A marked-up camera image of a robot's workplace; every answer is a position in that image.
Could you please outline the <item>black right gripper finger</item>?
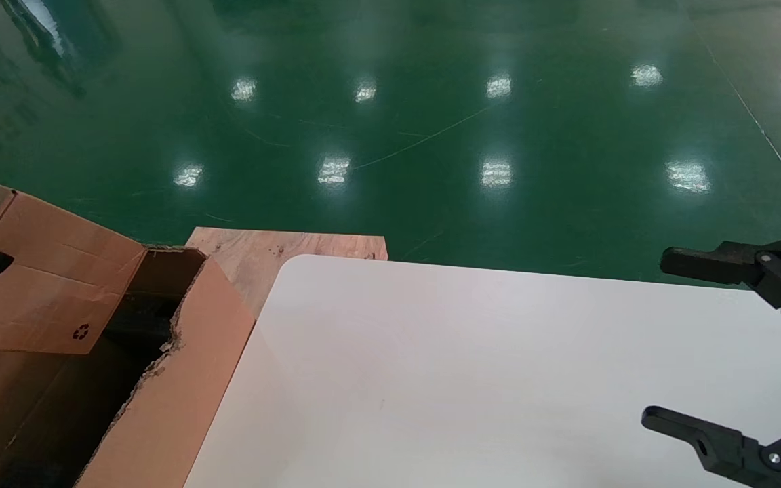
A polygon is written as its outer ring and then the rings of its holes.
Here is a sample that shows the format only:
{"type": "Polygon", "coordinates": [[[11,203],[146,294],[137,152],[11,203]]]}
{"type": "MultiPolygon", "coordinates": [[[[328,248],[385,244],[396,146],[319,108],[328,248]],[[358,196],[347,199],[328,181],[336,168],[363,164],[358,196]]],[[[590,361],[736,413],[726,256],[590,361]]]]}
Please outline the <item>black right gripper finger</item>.
{"type": "Polygon", "coordinates": [[[781,312],[781,240],[765,245],[724,241],[709,252],[669,247],[660,258],[660,270],[694,280],[746,285],[781,312]]]}
{"type": "Polygon", "coordinates": [[[781,487],[781,438],[768,445],[720,424],[647,407],[641,424],[694,448],[704,470],[749,487],[781,487]]]}

